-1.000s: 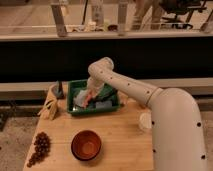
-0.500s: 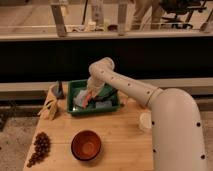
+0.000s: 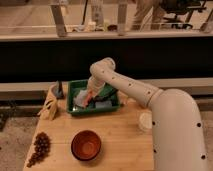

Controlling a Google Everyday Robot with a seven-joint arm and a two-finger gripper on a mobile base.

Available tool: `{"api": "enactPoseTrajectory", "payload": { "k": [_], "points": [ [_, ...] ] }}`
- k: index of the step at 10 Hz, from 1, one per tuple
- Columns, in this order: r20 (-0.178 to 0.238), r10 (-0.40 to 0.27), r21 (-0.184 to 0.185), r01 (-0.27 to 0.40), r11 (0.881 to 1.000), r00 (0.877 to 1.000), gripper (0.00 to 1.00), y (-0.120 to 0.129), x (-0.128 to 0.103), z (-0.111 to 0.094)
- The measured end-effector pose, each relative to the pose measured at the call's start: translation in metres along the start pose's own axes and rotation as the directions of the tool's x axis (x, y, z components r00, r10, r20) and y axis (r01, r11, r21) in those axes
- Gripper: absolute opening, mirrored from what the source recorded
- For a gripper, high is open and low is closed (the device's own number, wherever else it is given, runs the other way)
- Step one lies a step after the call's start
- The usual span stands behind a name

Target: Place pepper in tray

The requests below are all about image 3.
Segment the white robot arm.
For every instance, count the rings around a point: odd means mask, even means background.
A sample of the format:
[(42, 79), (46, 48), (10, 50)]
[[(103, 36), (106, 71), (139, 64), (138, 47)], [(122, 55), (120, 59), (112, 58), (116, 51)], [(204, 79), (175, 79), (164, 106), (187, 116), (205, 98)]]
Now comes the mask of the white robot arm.
[(121, 75), (115, 67), (109, 57), (93, 63), (88, 88), (97, 93), (108, 83), (151, 110), (154, 171), (209, 171), (202, 119), (192, 96)]

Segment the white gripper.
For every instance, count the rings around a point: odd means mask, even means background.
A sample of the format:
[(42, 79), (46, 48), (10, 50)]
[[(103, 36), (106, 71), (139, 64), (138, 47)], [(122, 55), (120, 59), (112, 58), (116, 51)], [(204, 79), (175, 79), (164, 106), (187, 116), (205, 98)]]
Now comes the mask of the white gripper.
[(101, 88), (101, 84), (94, 77), (89, 78), (87, 90), (89, 93), (92, 94), (93, 97), (97, 96), (100, 93)]

